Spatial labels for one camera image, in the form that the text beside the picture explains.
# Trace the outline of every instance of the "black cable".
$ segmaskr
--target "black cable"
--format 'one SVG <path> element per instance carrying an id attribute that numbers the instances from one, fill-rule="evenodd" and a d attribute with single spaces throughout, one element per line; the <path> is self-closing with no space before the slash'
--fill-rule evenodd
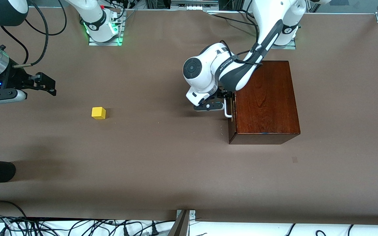
<path id="1" fill-rule="evenodd" d="M 69 231 L 69 232 L 68 232 L 68 236 L 70 236 L 71 231 L 72 231 L 74 228 L 77 228 L 77 227 L 83 226 L 83 225 L 87 224 L 87 223 L 90 222 L 90 221 L 87 221 L 87 222 L 85 222 L 84 224 L 79 225 L 79 226 L 76 227 L 76 225 L 77 225 L 78 223 L 80 223 L 80 222 L 82 222 L 82 221 L 77 221 L 75 224 L 72 225 L 72 227 L 68 230 L 68 231 Z"/>
<path id="2" fill-rule="evenodd" d="M 119 5 L 119 4 L 115 4 L 115 3 L 113 3 L 113 0 L 110 0 L 110 4 L 113 5 L 116 9 L 117 9 L 117 7 L 121 7 L 121 8 L 123 8 L 123 6 L 121 6 L 121 5 Z"/>
<path id="3" fill-rule="evenodd" d="M 258 25 L 252 20 L 249 18 L 249 12 L 247 12 L 246 10 L 240 10 L 241 12 L 244 12 L 246 14 L 246 19 L 248 21 L 250 21 L 254 26 L 255 26 L 255 31 L 256 31 L 256 41 L 258 40 L 259 38 L 259 28 L 258 28 Z"/>
<path id="4" fill-rule="evenodd" d="M 221 10 L 223 10 L 226 6 L 228 6 L 228 4 L 230 4 L 230 3 L 234 2 L 234 1 L 235 1 L 235 0 L 230 0 L 230 1 L 228 1 L 227 4 L 225 4 L 225 5 L 221 8 Z"/>
<path id="5" fill-rule="evenodd" d="M 141 224 L 141 229 L 144 228 L 144 226 L 142 225 L 142 223 L 139 222 L 139 221 L 135 221 L 135 222 L 131 222 L 131 223 L 126 223 L 125 225 L 130 225 L 130 224 L 134 224 L 134 223 L 139 223 L 139 224 Z"/>
<path id="6" fill-rule="evenodd" d="M 121 224 L 117 225 L 114 230 L 112 230 L 111 234 L 108 236 L 114 235 L 116 233 L 116 230 L 120 227 Z"/>
<path id="7" fill-rule="evenodd" d="M 236 54 L 237 56 L 238 55 L 241 55 L 241 54 L 245 54 L 245 53 L 248 53 L 248 52 L 250 52 L 250 50 L 247 50 L 247 51 L 243 51 L 243 52 L 239 52 L 238 54 Z"/>
<path id="8" fill-rule="evenodd" d="M 6 34 L 8 34 L 12 39 L 14 39 L 14 41 L 16 41 L 20 46 L 24 48 L 24 51 L 26 52 L 26 58 L 24 59 L 23 64 L 26 64 L 27 60 L 29 59 L 29 51 L 27 50 L 26 46 L 22 42 L 20 42 L 16 37 L 14 37 L 11 33 L 9 33 L 5 27 L 1 26 L 1 29 L 3 29 L 3 31 Z"/>
<path id="9" fill-rule="evenodd" d="M 135 233 L 134 235 L 132 235 L 132 236 L 137 236 L 138 233 L 142 233 L 144 230 L 146 230 L 146 229 L 148 229 L 149 227 L 152 227 L 152 226 L 154 226 L 154 225 L 162 224 L 162 223 L 166 223 L 166 222 L 174 222 L 174 221 L 176 221 L 176 220 L 171 220 L 171 221 L 160 221 L 160 222 L 157 222 L 157 223 L 151 224 L 151 225 L 149 225 L 149 226 L 147 226 L 147 227 L 141 229 L 140 231 L 136 232 L 136 233 Z"/>
<path id="10" fill-rule="evenodd" d="M 223 19 L 226 19 L 226 20 L 230 20 L 230 21 L 235 21 L 235 22 L 243 23 L 243 24 L 246 24 L 246 25 L 253 25 L 254 26 L 254 24 L 249 23 L 249 22 L 238 21 L 238 20 L 227 18 L 227 17 L 220 16 L 220 15 L 213 15 L 213 16 L 216 16 L 216 17 L 219 17 L 219 18 L 223 18 Z"/>
<path id="11" fill-rule="evenodd" d="M 225 47 L 227 48 L 228 50 L 228 53 L 230 54 L 230 56 L 233 56 L 231 54 L 231 50 L 230 50 L 230 47 L 227 45 L 227 43 L 224 41 L 224 40 L 221 40 L 220 43 L 222 43 L 223 45 L 225 45 Z M 262 66 L 263 64 L 262 63 L 256 63 L 256 62 L 249 62 L 249 61 L 245 61 L 245 60 L 240 60 L 240 59 L 235 59 L 234 60 L 235 63 L 239 63 L 239 64 L 248 64 L 248 65 L 257 65 L 257 66 Z"/>
<path id="12" fill-rule="evenodd" d="M 351 229 L 354 225 L 350 225 L 349 228 L 348 228 L 348 236 L 349 236 L 349 232 L 351 232 Z"/>
<path id="13" fill-rule="evenodd" d="M 156 225 L 154 225 L 154 221 L 151 222 L 151 225 L 153 226 L 153 230 L 152 230 L 151 236 L 157 236 L 157 235 L 159 235 L 159 232 L 157 231 Z"/>
<path id="14" fill-rule="evenodd" d="M 73 230 L 75 228 L 78 228 L 78 227 L 82 227 L 83 225 L 87 224 L 89 221 L 86 221 L 84 222 L 83 224 L 80 224 L 79 226 L 76 226 L 78 223 L 81 223 L 83 221 L 78 221 L 77 223 L 73 224 L 72 227 L 70 229 L 62 229 L 62 228 L 56 228 L 56 229 L 51 229 L 51 230 L 56 230 L 56 231 L 70 231 L 70 230 Z"/>
<path id="15" fill-rule="evenodd" d="M 61 31 L 59 31 L 58 33 L 49 33 L 49 36 L 56 36 L 56 35 L 61 34 L 61 33 L 65 30 L 65 28 L 66 28 L 66 24 L 67 24 L 66 13 L 65 13 L 65 9 L 63 8 L 62 2 L 61 2 L 60 0 L 57 0 L 57 1 L 59 2 L 60 7 L 62 8 L 63 16 L 64 16 L 64 18 L 65 18 L 65 23 L 64 23 L 63 28 L 62 28 Z M 30 22 L 29 22 L 27 19 L 25 19 L 25 21 L 26 21 L 26 23 L 27 23 L 32 29 L 34 29 L 35 31 L 37 31 L 37 32 L 39 32 L 39 33 L 41 33 L 41 34 L 46 34 L 46 33 L 42 32 L 42 31 L 38 30 L 37 28 L 35 28 L 32 24 L 30 24 Z"/>
<path id="16" fill-rule="evenodd" d="M 8 203 L 8 204 L 15 206 L 15 208 L 17 208 L 21 212 L 21 214 L 27 219 L 27 216 L 24 213 L 23 209 L 21 209 L 21 207 L 19 207 L 17 204 L 9 202 L 9 201 L 4 201 L 4 200 L 0 200 L 0 203 Z"/>
<path id="17" fill-rule="evenodd" d="M 6 224 L 6 221 L 4 220 L 4 219 L 9 219 L 10 221 L 12 221 L 12 223 L 16 223 L 17 224 L 17 227 L 18 227 L 18 229 L 19 230 L 12 230 L 12 229 L 10 229 L 9 228 L 9 226 Z M 10 235 L 12 235 L 11 233 L 12 232 L 22 232 L 23 233 L 23 236 L 26 236 L 26 233 L 29 233 L 29 235 L 31 235 L 31 233 L 39 233 L 40 234 L 40 236 L 42 236 L 42 234 L 41 234 L 41 231 L 45 231 L 46 233 L 49 233 L 49 234 L 51 234 L 51 235 L 53 235 L 53 236 L 59 236 L 56 232 L 55 232 L 55 230 L 53 230 L 53 229 L 51 229 L 50 227 L 48 227 L 48 226 L 46 226 L 46 225 L 44 225 L 44 224 L 41 224 L 41 223 L 39 223 L 39 222 L 35 222 L 35 221 L 29 221 L 29 220 L 27 220 L 27 219 L 24 219 L 24 218 L 18 218 L 18 217 L 11 217 L 11 216 L 2 216 L 2 215 L 0 215 L 0 220 L 3 220 L 4 221 L 4 223 L 5 223 L 5 230 L 8 230 L 9 232 L 10 232 Z M 18 223 L 18 222 L 23 222 L 24 224 L 25 224 L 25 227 L 26 227 L 26 229 L 23 229 L 22 227 L 21 227 L 21 225 Z M 31 224 L 31 228 L 29 229 L 28 228 L 28 223 L 32 223 L 32 224 L 37 224 L 38 226 L 37 226 L 37 228 L 36 227 L 34 227 L 32 224 Z M 40 226 L 43 226 L 43 227 L 46 227 L 47 228 L 47 230 L 46 229 L 41 229 L 40 227 L 39 227 L 39 225 Z"/>
<path id="18" fill-rule="evenodd" d="M 6 223 L 6 221 L 3 221 L 4 222 L 4 228 L 1 230 L 1 232 L 0 232 L 0 236 L 4 236 L 5 235 L 5 231 L 6 230 L 9 230 L 10 229 L 10 226 Z"/>
<path id="19" fill-rule="evenodd" d="M 316 236 L 319 236 L 319 233 L 322 233 L 324 236 L 326 236 L 326 233 L 324 233 L 324 232 L 321 231 L 321 230 L 317 230 L 317 231 L 315 232 L 315 235 L 316 235 Z"/>
<path id="20" fill-rule="evenodd" d="M 40 55 L 40 57 L 38 58 L 38 60 L 36 60 L 35 62 L 33 63 L 30 63 L 32 66 L 34 66 L 35 64 L 39 63 L 42 59 L 43 59 L 43 56 L 45 55 L 46 53 L 46 49 L 48 48 L 48 41 L 49 41 L 49 29 L 48 29 L 48 23 L 46 22 L 46 18 L 45 16 L 43 15 L 42 11 L 39 9 L 39 7 L 36 5 L 36 3 L 34 3 L 33 0 L 28 0 L 35 8 L 36 10 L 39 12 L 40 16 L 42 17 L 42 20 L 43 20 L 43 24 L 45 25 L 45 46 L 43 47 L 43 51 L 42 51 L 42 54 Z"/>
<path id="21" fill-rule="evenodd" d="M 89 228 L 88 228 L 88 229 L 87 229 L 87 230 L 86 230 L 81 236 L 84 236 L 84 234 L 87 233 L 87 231 L 89 231 L 89 230 L 91 230 L 91 229 L 93 228 L 93 230 L 90 231 L 89 236 L 92 235 L 93 232 L 94 232 L 94 230 L 96 230 L 98 227 L 103 228 L 103 229 L 107 230 L 107 231 L 110 233 L 110 231 L 109 231 L 108 229 L 106 229 L 105 227 L 101 227 L 101 224 L 100 224 L 100 225 L 97 225 L 98 223 L 103 224 L 102 221 L 97 221 L 97 222 L 95 222 L 95 223 L 94 223 L 91 227 L 89 227 Z"/>
<path id="22" fill-rule="evenodd" d="M 123 14 L 125 13 L 125 8 L 122 7 L 122 6 L 120 6 L 120 7 L 122 8 L 121 11 L 120 11 L 120 16 L 118 16 L 117 18 L 114 18 L 113 19 L 114 21 L 117 20 L 117 19 L 119 19 L 119 18 L 121 18 L 123 16 Z"/>
<path id="23" fill-rule="evenodd" d="M 290 236 L 291 231 L 293 230 L 294 226 L 295 226 L 295 223 L 290 227 L 290 230 L 288 231 L 288 233 L 285 236 Z"/>
<path id="24" fill-rule="evenodd" d="M 93 236 L 93 233 L 96 231 L 96 229 L 97 229 L 98 227 L 107 230 L 107 231 L 109 232 L 109 234 L 110 234 L 110 233 L 111 233 L 110 230 L 108 230 L 108 229 L 105 228 L 105 227 L 102 227 L 102 224 L 103 224 L 104 222 L 106 222 L 106 221 L 107 221 L 107 220 L 99 221 L 98 224 L 97 224 L 97 223 L 96 223 L 96 224 L 93 224 L 93 227 L 94 227 L 94 228 L 91 230 L 91 232 L 89 233 L 88 236 Z"/>

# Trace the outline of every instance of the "brown wooden box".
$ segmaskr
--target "brown wooden box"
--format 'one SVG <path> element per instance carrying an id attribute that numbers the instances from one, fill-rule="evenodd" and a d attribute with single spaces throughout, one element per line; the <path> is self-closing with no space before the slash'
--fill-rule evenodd
<path id="1" fill-rule="evenodd" d="M 300 134 L 288 61 L 263 61 L 228 108 L 230 144 L 282 144 Z"/>

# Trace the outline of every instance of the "cable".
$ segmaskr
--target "cable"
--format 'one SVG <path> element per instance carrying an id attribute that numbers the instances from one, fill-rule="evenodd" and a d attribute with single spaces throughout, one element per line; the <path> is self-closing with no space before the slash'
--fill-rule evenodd
<path id="1" fill-rule="evenodd" d="M 65 28 L 66 28 L 66 24 L 67 24 L 66 13 L 65 13 L 65 9 L 63 8 L 62 2 L 61 2 L 60 0 L 57 0 L 57 1 L 59 2 L 60 7 L 62 8 L 63 16 L 64 16 L 64 18 L 65 18 L 65 23 L 64 23 L 63 28 L 62 28 L 61 31 L 59 31 L 58 33 L 49 33 L 49 36 L 56 36 L 56 35 L 61 34 L 61 33 L 65 30 Z M 30 24 L 30 22 L 29 22 L 27 19 L 26 19 L 26 23 L 27 23 L 31 28 L 33 28 L 35 31 L 37 31 L 37 32 L 39 32 L 39 33 L 41 33 L 41 34 L 45 34 L 44 32 L 42 32 L 42 31 L 38 30 L 37 28 L 35 28 L 32 24 Z"/>
<path id="2" fill-rule="evenodd" d="M 99 223 L 98 225 L 97 225 L 97 223 L 96 223 L 96 224 L 93 224 L 93 227 L 94 227 L 94 228 L 93 228 L 93 230 L 90 231 L 89 236 L 93 236 L 94 231 L 96 231 L 96 229 L 97 229 L 98 227 L 107 230 L 107 231 L 109 232 L 109 234 L 110 234 L 110 233 L 111 233 L 110 230 L 108 230 L 108 229 L 105 228 L 105 227 L 102 227 L 102 224 L 103 224 L 105 221 L 99 221 L 99 222 L 98 222 L 98 223 Z"/>
<path id="3" fill-rule="evenodd" d="M 116 225 L 115 229 L 114 229 L 114 230 L 111 232 L 111 234 L 109 234 L 108 236 L 114 235 L 115 232 L 116 232 L 116 230 L 117 230 L 121 225 L 123 225 L 123 224 L 125 224 L 125 223 L 126 223 L 126 221 L 123 221 L 122 223 Z"/>
<path id="4" fill-rule="evenodd" d="M 80 223 L 80 222 L 82 222 L 82 221 L 78 221 L 78 222 L 76 222 L 75 224 L 72 225 L 71 229 L 69 229 L 68 236 L 70 236 L 72 229 L 74 229 L 74 227 L 75 227 L 78 223 Z"/>
<path id="5" fill-rule="evenodd" d="M 8 203 L 8 204 L 15 206 L 21 212 L 21 214 L 27 219 L 27 216 L 24 213 L 23 209 L 21 209 L 21 207 L 19 207 L 17 204 L 9 202 L 9 201 L 4 201 L 4 200 L 0 200 L 0 203 Z"/>
<path id="6" fill-rule="evenodd" d="M 138 9 L 135 9 L 134 12 L 132 12 L 130 15 L 127 15 L 126 16 L 126 19 L 124 21 L 121 22 L 121 24 L 123 24 L 127 19 L 129 19 L 131 17 L 132 14 L 134 14 Z"/>
<path id="7" fill-rule="evenodd" d="M 123 16 L 123 14 L 125 13 L 125 8 L 123 6 L 120 6 L 120 7 L 122 8 L 121 11 L 120 11 L 120 16 L 118 16 L 117 18 L 114 18 L 113 19 L 114 21 L 121 18 Z"/>
<path id="8" fill-rule="evenodd" d="M 118 6 L 118 7 L 121 7 L 121 8 L 124 9 L 123 6 L 121 6 L 121 5 L 119 5 L 119 4 L 115 4 L 115 3 L 113 3 L 113 0 L 110 0 L 110 4 L 113 5 L 115 8 L 117 8 L 117 6 Z"/>
<path id="9" fill-rule="evenodd" d="M 34 3 L 33 0 L 29 0 L 29 2 L 36 8 L 36 10 L 39 12 L 40 16 L 42 17 L 42 20 L 43 20 L 43 23 L 45 24 L 45 46 L 43 47 L 43 51 L 42 51 L 42 54 L 40 55 L 40 57 L 33 63 L 30 63 L 31 66 L 34 66 L 35 64 L 39 63 L 42 58 L 44 57 L 45 53 L 46 53 L 46 49 L 48 48 L 48 41 L 49 41 L 49 29 L 48 29 L 48 23 L 46 22 L 46 18 L 45 16 L 43 15 L 42 11 L 39 9 L 39 7 L 36 5 L 36 3 Z"/>
<path id="10" fill-rule="evenodd" d="M 221 8 L 221 10 L 223 10 L 226 6 L 228 6 L 228 4 L 230 4 L 230 3 L 234 2 L 234 1 L 235 1 L 235 0 L 230 0 L 230 1 L 228 1 L 227 4 L 225 4 L 225 5 Z"/>
<path id="11" fill-rule="evenodd" d="M 248 52 L 250 52 L 250 50 L 247 50 L 247 51 L 243 51 L 243 52 L 239 52 L 238 54 L 236 54 L 237 56 L 238 55 L 241 55 L 241 54 L 245 54 L 245 53 L 248 53 Z"/>
<path id="12" fill-rule="evenodd" d="M 225 45 L 225 47 L 227 48 L 227 51 L 230 54 L 230 56 L 233 56 L 232 53 L 231 53 L 230 47 L 227 45 L 227 43 L 224 40 L 221 40 L 220 43 L 222 43 L 223 45 Z M 248 64 L 248 65 L 257 65 L 257 66 L 262 66 L 263 65 L 260 62 L 259 63 L 249 62 L 249 61 L 240 60 L 240 59 L 235 59 L 234 62 L 235 63 L 239 63 L 239 64 Z"/>
<path id="13" fill-rule="evenodd" d="M 246 24 L 246 25 L 253 25 L 254 26 L 254 24 L 251 24 L 251 23 L 248 23 L 248 22 L 238 21 L 238 20 L 227 18 L 227 17 L 220 16 L 220 15 L 213 15 L 213 16 L 216 16 L 216 17 L 219 17 L 219 18 L 223 18 L 223 19 L 226 19 L 226 20 L 230 20 L 230 21 L 235 21 L 235 22 L 243 23 L 243 24 Z"/>
<path id="14" fill-rule="evenodd" d="M 153 230 L 152 230 L 151 236 L 157 236 L 157 235 L 159 235 L 159 232 L 157 231 L 156 225 L 154 225 L 154 221 L 151 222 L 151 225 L 153 226 Z"/>
<path id="15" fill-rule="evenodd" d="M 152 227 L 152 226 L 154 226 L 154 225 L 162 224 L 162 223 L 166 223 L 166 222 L 174 222 L 174 221 L 176 221 L 176 220 L 171 220 L 171 221 L 160 221 L 160 222 L 157 222 L 157 223 L 151 224 L 151 225 L 149 225 L 149 226 L 147 226 L 147 227 L 141 229 L 140 231 L 136 232 L 136 233 L 135 233 L 134 235 L 132 235 L 132 236 L 137 236 L 138 233 L 141 233 L 141 234 L 142 234 L 142 232 L 143 232 L 144 230 L 146 230 L 146 229 L 148 229 L 149 227 Z"/>
<path id="16" fill-rule="evenodd" d="M 24 46 L 24 44 L 20 42 L 16 37 L 14 37 L 11 33 L 9 33 L 5 27 L 1 26 L 1 29 L 3 29 L 6 34 L 8 34 L 12 39 L 14 39 L 20 46 L 24 48 L 24 51 L 26 52 L 26 58 L 24 59 L 23 64 L 26 64 L 27 60 L 29 59 L 29 51 L 27 50 L 26 46 Z"/>
<path id="17" fill-rule="evenodd" d="M 324 232 L 321 231 L 321 230 L 317 230 L 317 231 L 315 232 L 315 235 L 316 235 L 316 236 L 319 236 L 319 233 L 323 233 L 323 235 L 326 236 L 326 233 L 324 233 Z"/>
<path id="18" fill-rule="evenodd" d="M 294 226 L 295 226 L 295 223 L 290 227 L 290 230 L 288 231 L 288 233 L 285 236 L 290 236 L 291 231 L 293 230 Z"/>
<path id="19" fill-rule="evenodd" d="M 8 220 L 12 221 L 12 223 L 16 223 L 16 224 L 17 224 L 17 227 L 18 227 L 19 230 L 13 230 L 13 229 L 10 229 L 10 228 L 9 228 L 9 225 L 6 223 L 6 220 L 5 220 L 5 219 L 8 219 Z M 11 234 L 12 232 L 21 232 L 21 233 L 23 234 L 23 236 L 26 236 L 25 233 L 29 233 L 29 236 L 31 236 L 32 233 L 37 234 L 37 233 L 41 233 L 41 231 L 45 231 L 46 233 L 49 233 L 49 234 L 51 234 L 51 235 L 53 235 L 53 236 L 59 236 L 59 235 L 55 232 L 55 230 L 53 230 L 53 229 L 51 229 L 50 227 L 48 227 L 48 226 L 46 226 L 46 225 L 44 225 L 44 224 L 42 224 L 42 223 L 39 223 L 39 222 L 29 221 L 29 220 L 27 220 L 27 219 L 24 219 L 24 218 L 18 218 L 18 217 L 10 217 L 10 216 L 5 217 L 5 216 L 2 216 L 2 215 L 0 215 L 0 220 L 3 220 L 3 222 L 4 222 L 5 225 L 6 225 L 6 226 L 5 226 L 5 230 L 8 230 L 8 231 L 10 232 L 10 235 L 12 235 L 12 234 Z M 21 225 L 19 224 L 19 221 L 24 223 L 26 229 L 23 229 L 23 228 L 21 227 Z"/>
<path id="20" fill-rule="evenodd" d="M 351 229 L 354 225 L 350 225 L 349 228 L 348 228 L 348 236 L 349 236 L 349 232 L 351 232 Z"/>

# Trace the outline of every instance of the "table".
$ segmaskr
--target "table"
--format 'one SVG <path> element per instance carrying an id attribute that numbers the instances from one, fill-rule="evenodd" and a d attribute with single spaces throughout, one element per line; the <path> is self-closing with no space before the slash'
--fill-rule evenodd
<path id="1" fill-rule="evenodd" d="M 50 32 L 60 9 L 44 9 Z M 27 91 L 0 105 L 0 160 L 17 181 L 0 200 L 30 216 L 172 219 L 193 208 L 203 220 L 378 224 L 378 24 L 373 15 L 305 15 L 288 60 L 301 135 L 283 145 L 228 145 L 222 112 L 194 112 L 181 67 L 225 39 L 234 52 L 252 28 L 201 11 L 138 11 L 123 46 L 89 47 L 78 14 L 29 73 L 56 80 L 57 96 Z M 30 22 L 42 29 L 31 9 Z M 44 36 L 9 28 L 30 60 Z M 0 30 L 16 61 L 24 52 Z M 108 119 L 91 118 L 103 106 Z M 0 206 L 9 215 L 15 209 Z"/>

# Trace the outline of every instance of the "power cord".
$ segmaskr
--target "power cord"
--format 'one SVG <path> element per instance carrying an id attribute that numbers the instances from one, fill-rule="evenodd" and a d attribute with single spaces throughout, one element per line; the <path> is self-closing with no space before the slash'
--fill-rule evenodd
<path id="1" fill-rule="evenodd" d="M 349 233 L 351 232 L 351 229 L 354 225 L 350 225 L 349 228 L 348 228 L 348 236 L 349 236 Z"/>
<path id="2" fill-rule="evenodd" d="M 319 233 L 322 233 L 324 236 L 326 236 L 326 233 L 324 233 L 324 232 L 321 231 L 321 230 L 317 230 L 317 231 L 315 232 L 315 235 L 316 235 L 316 236 L 319 236 Z"/>
<path id="3" fill-rule="evenodd" d="M 61 2 L 60 0 L 57 0 L 57 1 L 59 2 L 60 7 L 62 8 L 63 16 L 64 16 L 64 18 L 65 18 L 65 23 L 64 23 L 64 25 L 63 25 L 62 30 L 60 30 L 58 33 L 49 33 L 49 36 L 56 36 L 56 35 L 61 34 L 61 33 L 65 30 L 65 28 L 66 28 L 66 24 L 67 24 L 66 13 L 65 13 L 65 9 L 63 8 L 62 2 Z M 26 23 L 27 23 L 31 28 L 33 28 L 35 31 L 37 31 L 38 33 L 46 34 L 46 33 L 42 32 L 42 31 L 38 30 L 37 28 L 35 28 L 32 24 L 30 24 L 30 22 L 29 22 L 27 19 L 26 19 Z"/>
<path id="4" fill-rule="evenodd" d="M 159 232 L 157 231 L 157 228 L 156 228 L 156 225 L 154 224 L 154 221 L 152 221 L 151 225 L 153 226 L 153 232 L 151 233 L 151 236 L 159 235 Z"/>
<path id="5" fill-rule="evenodd" d="M 295 223 L 290 227 L 290 230 L 288 231 L 288 233 L 285 236 L 290 236 L 291 231 L 293 230 L 294 226 L 295 226 Z"/>
<path id="6" fill-rule="evenodd" d="M 258 39 L 259 39 L 259 27 L 258 27 L 258 24 L 256 24 L 256 23 L 251 19 L 251 18 L 254 18 L 254 16 L 251 15 L 251 14 L 248 12 L 248 10 L 249 10 L 249 8 L 250 8 L 252 2 L 253 2 L 253 0 L 250 0 L 249 5 L 247 6 L 247 10 L 238 10 L 239 12 L 244 12 L 244 13 L 246 14 L 246 19 L 247 19 L 248 21 L 250 21 L 250 23 L 249 23 L 249 22 L 244 22 L 244 21 L 238 21 L 238 20 L 231 19 L 231 18 L 227 18 L 227 17 L 220 16 L 220 15 L 214 15 L 214 16 L 219 17 L 219 18 L 223 18 L 223 19 L 227 19 L 227 20 L 230 20 L 230 21 L 240 22 L 240 23 L 243 23 L 243 24 L 247 24 L 247 25 L 252 25 L 252 26 L 254 26 L 254 27 L 255 27 L 255 33 L 256 33 L 256 42 L 257 42 Z M 226 47 L 227 51 L 229 52 L 230 56 L 232 56 L 232 54 L 231 54 L 231 50 L 230 50 L 230 47 L 227 45 L 227 43 L 226 43 L 224 40 L 221 40 L 220 43 L 222 43 L 222 44 L 225 45 L 225 47 Z M 240 52 L 240 53 L 238 53 L 238 54 L 236 54 L 236 55 L 241 55 L 241 54 L 244 54 L 244 53 L 247 53 L 247 52 L 249 52 L 249 50 L 248 50 L 248 51 Z M 263 65 L 262 63 L 250 62 L 249 60 L 252 58 L 252 56 L 253 56 L 253 54 L 252 54 L 252 55 L 250 56 L 250 58 L 247 59 L 247 60 L 235 59 L 234 62 L 236 62 L 236 63 L 240 63 L 240 64 L 257 65 L 257 66 L 262 66 L 262 65 Z"/>
<path id="7" fill-rule="evenodd" d="M 21 207 L 19 207 L 17 204 L 12 203 L 12 202 L 10 202 L 10 201 L 4 201 L 4 200 L 0 200 L 0 203 L 8 203 L 8 204 L 10 204 L 10 205 L 15 206 L 15 208 L 17 208 L 17 209 L 21 212 L 21 214 L 24 216 L 24 218 L 27 219 L 27 216 L 26 216 L 26 214 L 24 213 L 23 209 L 21 209 Z"/>
<path id="8" fill-rule="evenodd" d="M 22 42 L 20 42 L 20 40 L 18 40 L 18 39 L 17 39 L 16 37 L 14 37 L 11 33 L 9 33 L 9 31 L 8 31 L 5 27 L 1 26 L 1 29 L 3 29 L 3 31 L 4 31 L 6 34 L 8 34 L 8 36 L 10 36 L 12 39 L 14 39 L 14 41 L 16 41 L 20 46 L 23 47 L 24 51 L 26 52 L 26 58 L 24 59 L 23 64 L 26 64 L 26 63 L 27 63 L 27 60 L 29 59 L 29 50 L 27 50 L 27 47 L 26 47 Z"/>
<path id="9" fill-rule="evenodd" d="M 123 226 L 123 236 L 129 236 L 128 230 L 126 229 L 126 225 Z"/>
<path id="10" fill-rule="evenodd" d="M 147 226 L 147 227 L 142 228 L 140 231 L 136 232 L 136 233 L 135 233 L 134 235 L 132 235 L 132 236 L 137 236 L 138 233 L 141 233 L 141 234 L 142 234 L 142 232 L 143 232 L 144 230 L 146 230 L 146 229 L 148 229 L 149 227 L 152 227 L 152 226 L 154 226 L 154 225 L 157 225 L 157 224 L 163 224 L 163 223 L 166 223 L 166 222 L 174 222 L 174 221 L 176 221 L 176 220 L 171 220 L 171 221 L 160 221 L 160 222 L 152 223 L 150 226 Z"/>
<path id="11" fill-rule="evenodd" d="M 46 49 L 48 49 L 49 29 L 48 29 L 48 23 L 46 21 L 45 15 L 43 15 L 43 12 L 36 5 L 36 3 L 34 3 L 33 0 L 28 0 L 28 1 L 36 8 L 36 10 L 39 12 L 40 16 L 42 17 L 43 24 L 45 25 L 45 46 L 43 46 L 42 54 L 40 54 L 40 57 L 35 62 L 30 63 L 30 64 L 22 64 L 22 65 L 12 66 L 14 68 L 23 68 L 23 67 L 34 66 L 35 64 L 39 63 L 43 59 L 43 57 L 44 57 L 44 55 L 46 53 Z"/>

